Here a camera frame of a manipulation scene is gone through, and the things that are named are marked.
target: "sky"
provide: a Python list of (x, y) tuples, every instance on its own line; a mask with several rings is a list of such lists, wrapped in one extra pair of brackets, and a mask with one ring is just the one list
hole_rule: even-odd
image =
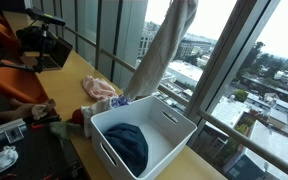
[[(146, 21), (162, 24), (170, 0), (148, 0)], [(217, 40), (236, 0), (199, 0), (195, 19), (188, 33)], [(288, 58), (288, 0), (281, 0), (257, 41), (263, 52)]]

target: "city view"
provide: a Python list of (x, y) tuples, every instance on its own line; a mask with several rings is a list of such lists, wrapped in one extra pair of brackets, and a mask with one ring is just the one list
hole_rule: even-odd
[[(270, 21), (280, 18), (285, 8), (285, 3), (279, 4), (275, 10), (276, 16), (273, 13), (262, 34), (268, 34), (267, 31), (272, 27)], [(137, 63), (145, 56), (160, 23), (147, 21), (143, 27)], [(277, 45), (287, 49), (288, 44), (272, 45), (272, 41), (264, 35), (262, 37), (262, 34), (225, 87), (224, 93), (219, 95), (220, 101), (212, 111), (212, 116), (288, 163), (288, 56), (272, 53)], [(216, 43), (214, 37), (186, 33), (160, 84), (189, 101)], [(154, 95), (179, 113), (185, 111), (184, 105), (168, 95), (160, 91)], [(192, 149), (228, 179), (288, 179), (286, 173), (208, 122)]]

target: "dark blue cloth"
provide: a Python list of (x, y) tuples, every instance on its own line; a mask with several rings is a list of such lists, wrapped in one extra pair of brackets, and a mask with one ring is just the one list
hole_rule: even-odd
[(146, 168), (148, 146), (140, 128), (130, 124), (118, 124), (104, 133), (105, 138), (121, 157), (134, 176)]

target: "hanging white fabric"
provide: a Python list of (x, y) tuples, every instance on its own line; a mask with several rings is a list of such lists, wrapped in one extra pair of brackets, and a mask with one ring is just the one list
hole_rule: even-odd
[(136, 69), (124, 96), (132, 101), (153, 93), (178, 45), (194, 20), (198, 0), (173, 0), (150, 48)]

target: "white box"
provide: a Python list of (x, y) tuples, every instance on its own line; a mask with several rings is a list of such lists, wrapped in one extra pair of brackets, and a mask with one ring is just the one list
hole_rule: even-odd
[[(195, 124), (153, 96), (97, 114), (91, 118), (91, 123), (95, 152), (112, 178), (123, 180), (154, 179), (178, 155), (196, 130)], [(139, 177), (131, 173), (103, 135), (120, 123), (138, 126), (146, 139), (148, 163)]]

